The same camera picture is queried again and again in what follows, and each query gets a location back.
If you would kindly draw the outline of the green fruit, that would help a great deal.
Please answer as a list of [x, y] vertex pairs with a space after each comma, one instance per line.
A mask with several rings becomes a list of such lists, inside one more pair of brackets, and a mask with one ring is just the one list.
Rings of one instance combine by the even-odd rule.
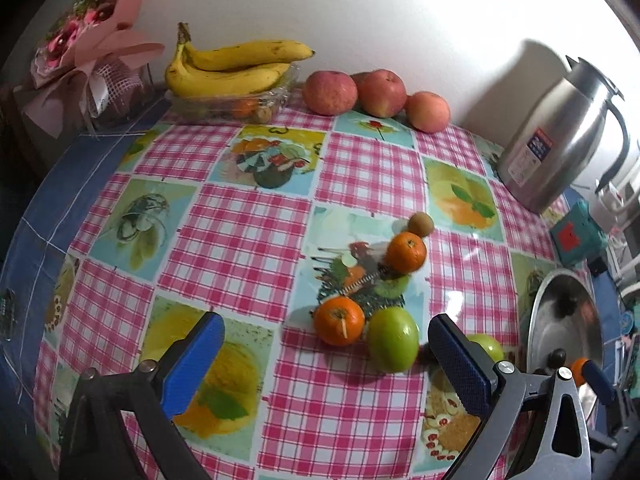
[[372, 364], [385, 374], [403, 373], [419, 353], [420, 334], [411, 314], [402, 307], [378, 310], [370, 317], [367, 349]]
[[468, 339], [469, 341], [479, 344], [495, 363], [504, 359], [502, 345], [493, 336], [486, 334], [469, 334]]

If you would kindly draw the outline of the orange mandarin with stem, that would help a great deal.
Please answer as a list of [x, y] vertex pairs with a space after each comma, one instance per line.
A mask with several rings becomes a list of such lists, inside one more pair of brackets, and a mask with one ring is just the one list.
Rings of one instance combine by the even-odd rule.
[[347, 347], [361, 336], [366, 317], [360, 305], [339, 296], [322, 302], [312, 312], [312, 325], [317, 336], [333, 347]]

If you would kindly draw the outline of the large steel bowl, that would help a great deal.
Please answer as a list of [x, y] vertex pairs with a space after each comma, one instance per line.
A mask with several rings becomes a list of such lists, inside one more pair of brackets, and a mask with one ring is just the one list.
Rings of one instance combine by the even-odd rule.
[[[574, 314], [565, 318], [556, 310], [563, 292], [574, 295], [578, 301]], [[518, 322], [518, 367], [523, 372], [532, 374], [547, 368], [547, 356], [554, 349], [566, 351], [567, 367], [579, 358], [603, 364], [603, 338], [596, 305], [580, 277], [570, 270], [530, 271], [518, 293]]]

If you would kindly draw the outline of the dark plum in bowl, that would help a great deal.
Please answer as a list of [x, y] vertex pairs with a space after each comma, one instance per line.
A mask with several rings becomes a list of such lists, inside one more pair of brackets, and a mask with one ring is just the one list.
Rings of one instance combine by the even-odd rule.
[[578, 307], [577, 298], [569, 294], [568, 292], [563, 292], [556, 302], [556, 310], [558, 310], [559, 316], [561, 318], [565, 318], [566, 316], [572, 316]]

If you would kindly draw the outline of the teal toy box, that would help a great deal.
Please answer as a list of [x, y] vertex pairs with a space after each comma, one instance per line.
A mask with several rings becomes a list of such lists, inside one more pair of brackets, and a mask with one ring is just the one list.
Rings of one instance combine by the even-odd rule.
[[567, 268], [597, 258], [608, 244], [608, 237], [591, 218], [585, 200], [574, 203], [552, 226], [550, 235], [562, 266]]

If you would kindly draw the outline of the brown kiwi fruit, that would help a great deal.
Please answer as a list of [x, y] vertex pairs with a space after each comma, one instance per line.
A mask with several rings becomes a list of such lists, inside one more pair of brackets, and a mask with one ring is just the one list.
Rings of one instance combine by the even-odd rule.
[[407, 222], [407, 230], [416, 236], [425, 238], [434, 232], [435, 226], [432, 217], [423, 211], [415, 212]]

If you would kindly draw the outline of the white lamp base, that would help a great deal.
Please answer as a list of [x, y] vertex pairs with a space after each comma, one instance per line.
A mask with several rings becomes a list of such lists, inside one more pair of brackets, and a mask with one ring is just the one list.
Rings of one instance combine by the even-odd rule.
[[634, 218], [639, 212], [639, 190], [630, 195], [625, 194], [626, 186], [639, 175], [639, 161], [636, 160], [628, 174], [620, 181], [620, 187], [609, 183], [603, 191], [597, 192], [596, 201], [590, 207], [591, 215], [598, 226], [605, 232], [621, 228], [627, 220]]

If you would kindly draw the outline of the pink checked fruit tablecloth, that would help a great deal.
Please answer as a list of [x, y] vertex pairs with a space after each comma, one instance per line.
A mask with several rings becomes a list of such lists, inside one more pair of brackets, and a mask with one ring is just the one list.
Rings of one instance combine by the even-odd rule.
[[[219, 361], [178, 427], [216, 479], [438, 479], [476, 422], [438, 370], [381, 374], [311, 313], [343, 288], [363, 311], [447, 313], [518, 358], [518, 293], [559, 264], [549, 223], [494, 178], [486, 144], [294, 103], [268, 125], [175, 122], [83, 134], [14, 235], [1, 297], [1, 426], [55, 465], [77, 379], [156, 359], [206, 310]], [[386, 248], [429, 214], [420, 270]]]

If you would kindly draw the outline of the stainless steel thermos jug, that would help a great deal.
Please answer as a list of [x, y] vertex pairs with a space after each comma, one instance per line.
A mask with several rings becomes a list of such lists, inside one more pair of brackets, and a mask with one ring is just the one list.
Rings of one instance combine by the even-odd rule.
[[600, 177], [597, 191], [620, 172], [630, 148], [623, 115], [612, 102], [623, 93], [583, 58], [567, 62], [570, 71], [536, 102], [498, 160], [499, 179], [534, 214], [542, 214], [586, 168], [607, 114], [620, 125], [622, 147]]

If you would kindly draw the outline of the red apple right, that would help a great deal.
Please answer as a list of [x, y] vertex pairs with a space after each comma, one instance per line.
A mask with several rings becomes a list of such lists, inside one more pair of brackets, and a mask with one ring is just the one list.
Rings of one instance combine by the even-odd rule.
[[405, 111], [409, 124], [425, 133], [442, 131], [450, 122], [447, 101], [434, 92], [420, 91], [409, 96]]

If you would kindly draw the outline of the red apple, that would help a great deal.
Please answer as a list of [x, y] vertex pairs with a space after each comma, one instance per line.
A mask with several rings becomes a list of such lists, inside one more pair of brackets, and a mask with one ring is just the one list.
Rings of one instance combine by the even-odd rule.
[[351, 110], [358, 99], [356, 82], [336, 70], [317, 70], [303, 84], [303, 100], [314, 114], [341, 115]]
[[391, 118], [400, 113], [407, 102], [402, 79], [391, 70], [372, 70], [352, 75], [358, 90], [360, 107], [369, 115]]
[[420, 91], [409, 96], [405, 111], [409, 124], [425, 133], [442, 131], [450, 122], [447, 101], [434, 92]]

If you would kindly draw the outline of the red apple middle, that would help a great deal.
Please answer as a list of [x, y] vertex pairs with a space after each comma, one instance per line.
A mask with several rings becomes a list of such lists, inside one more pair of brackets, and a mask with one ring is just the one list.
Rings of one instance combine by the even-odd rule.
[[369, 115], [391, 118], [400, 113], [407, 102], [402, 79], [391, 70], [372, 70], [352, 75], [358, 90], [360, 107]]

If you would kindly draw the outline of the yellow banana bunch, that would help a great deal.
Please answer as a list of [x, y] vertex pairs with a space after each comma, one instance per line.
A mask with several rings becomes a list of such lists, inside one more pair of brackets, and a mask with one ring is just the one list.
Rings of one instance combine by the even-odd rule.
[[178, 24], [174, 58], [165, 70], [165, 84], [183, 99], [226, 98], [267, 91], [295, 62], [314, 56], [296, 40], [254, 40], [214, 50], [192, 44], [189, 25]]

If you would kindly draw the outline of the red apple left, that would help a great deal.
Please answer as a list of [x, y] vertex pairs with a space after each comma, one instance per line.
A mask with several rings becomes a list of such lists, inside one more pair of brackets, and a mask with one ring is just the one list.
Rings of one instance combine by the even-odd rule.
[[341, 115], [351, 110], [358, 99], [356, 82], [336, 70], [317, 70], [303, 84], [303, 100], [314, 114]]

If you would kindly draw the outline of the pink flower bouquet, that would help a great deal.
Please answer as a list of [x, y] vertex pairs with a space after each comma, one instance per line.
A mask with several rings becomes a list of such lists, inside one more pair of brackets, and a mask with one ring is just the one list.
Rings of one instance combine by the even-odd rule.
[[98, 63], [114, 56], [130, 70], [158, 58], [160, 42], [134, 28], [142, 0], [76, 0], [38, 44], [29, 73], [36, 96], [23, 113], [57, 138], [88, 110], [86, 90]]

